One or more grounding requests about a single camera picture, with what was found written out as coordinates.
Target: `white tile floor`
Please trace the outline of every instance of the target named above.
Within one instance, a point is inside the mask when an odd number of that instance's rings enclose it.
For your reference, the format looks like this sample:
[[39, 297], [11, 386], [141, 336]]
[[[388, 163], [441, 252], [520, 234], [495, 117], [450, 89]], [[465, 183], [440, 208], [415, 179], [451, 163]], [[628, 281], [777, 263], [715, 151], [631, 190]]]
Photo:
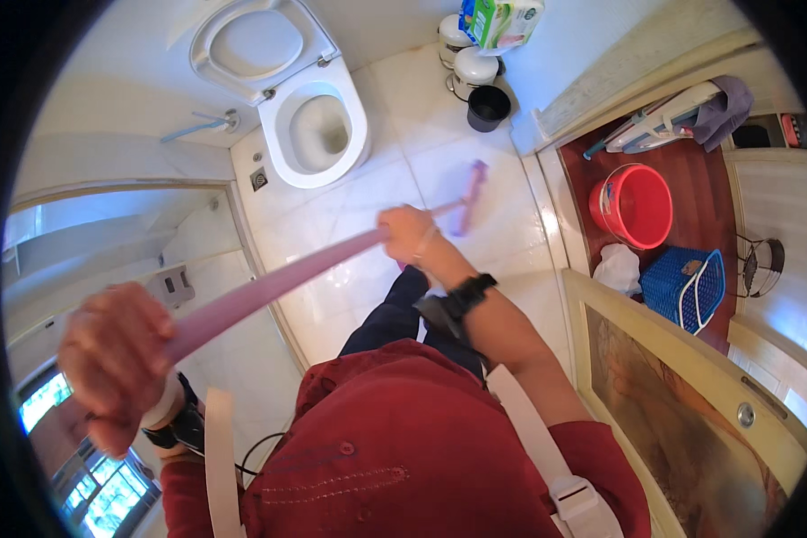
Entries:
[[[374, 226], [379, 210], [403, 203], [435, 207], [462, 193], [471, 162], [490, 167], [473, 217], [473, 229], [452, 238], [533, 321], [570, 370], [559, 284], [551, 258], [564, 247], [547, 242], [537, 206], [505, 122], [480, 134], [466, 123], [466, 104], [445, 87], [435, 44], [380, 60], [352, 73], [371, 126], [366, 163], [324, 188], [284, 183], [266, 157], [257, 129], [231, 150], [247, 218], [266, 270]], [[252, 156], [259, 152], [259, 163]], [[253, 192], [248, 176], [264, 166], [269, 184]], [[441, 228], [448, 226], [441, 218]], [[551, 241], [561, 241], [552, 234]], [[335, 267], [281, 301], [286, 322], [312, 364], [334, 358], [349, 334], [385, 297], [399, 273], [375, 247]]]

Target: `wristwatch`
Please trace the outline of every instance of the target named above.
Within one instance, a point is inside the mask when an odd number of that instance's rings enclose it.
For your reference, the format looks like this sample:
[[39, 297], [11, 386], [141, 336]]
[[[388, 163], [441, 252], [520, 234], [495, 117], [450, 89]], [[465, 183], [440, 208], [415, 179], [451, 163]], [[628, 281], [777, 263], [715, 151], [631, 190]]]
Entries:
[[464, 342], [468, 341], [463, 329], [463, 317], [484, 300], [484, 292], [495, 286], [496, 280], [487, 273], [466, 279], [448, 292], [447, 297], [428, 295], [414, 305], [427, 320], [431, 330], [440, 330]]
[[141, 431], [157, 447], [173, 448], [177, 443], [182, 443], [194, 453], [203, 456], [204, 420], [197, 409], [197, 394], [182, 372], [177, 372], [176, 376], [185, 393], [182, 409], [164, 428], [159, 430], [141, 428]]

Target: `toilet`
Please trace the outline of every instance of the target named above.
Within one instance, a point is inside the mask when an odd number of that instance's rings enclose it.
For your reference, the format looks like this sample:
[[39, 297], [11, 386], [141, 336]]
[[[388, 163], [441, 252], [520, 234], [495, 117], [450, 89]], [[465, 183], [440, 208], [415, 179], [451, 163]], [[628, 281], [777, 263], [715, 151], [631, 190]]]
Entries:
[[257, 107], [275, 171], [316, 188], [370, 153], [367, 117], [341, 51], [299, 0], [236, 0], [194, 35], [198, 77]]

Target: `toilet lid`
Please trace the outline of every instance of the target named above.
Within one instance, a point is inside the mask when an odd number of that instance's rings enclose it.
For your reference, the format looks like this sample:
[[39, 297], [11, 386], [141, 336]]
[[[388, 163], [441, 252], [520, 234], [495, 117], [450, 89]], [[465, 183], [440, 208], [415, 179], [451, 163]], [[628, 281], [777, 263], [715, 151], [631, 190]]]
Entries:
[[299, 0], [237, 0], [206, 19], [190, 60], [198, 77], [256, 106], [263, 93], [341, 53]]

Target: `red shirt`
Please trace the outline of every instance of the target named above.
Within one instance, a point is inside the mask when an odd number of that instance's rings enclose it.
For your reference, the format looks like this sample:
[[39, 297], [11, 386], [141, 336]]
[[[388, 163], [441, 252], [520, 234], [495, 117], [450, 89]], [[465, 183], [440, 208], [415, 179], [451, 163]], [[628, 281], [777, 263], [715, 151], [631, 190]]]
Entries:
[[[241, 497], [247, 536], [560, 538], [547, 486], [503, 407], [473, 379], [413, 340], [312, 367], [290, 431]], [[550, 433], [625, 538], [651, 535], [643, 488], [610, 427]], [[169, 536], [212, 536], [203, 466], [171, 463], [161, 484]]]

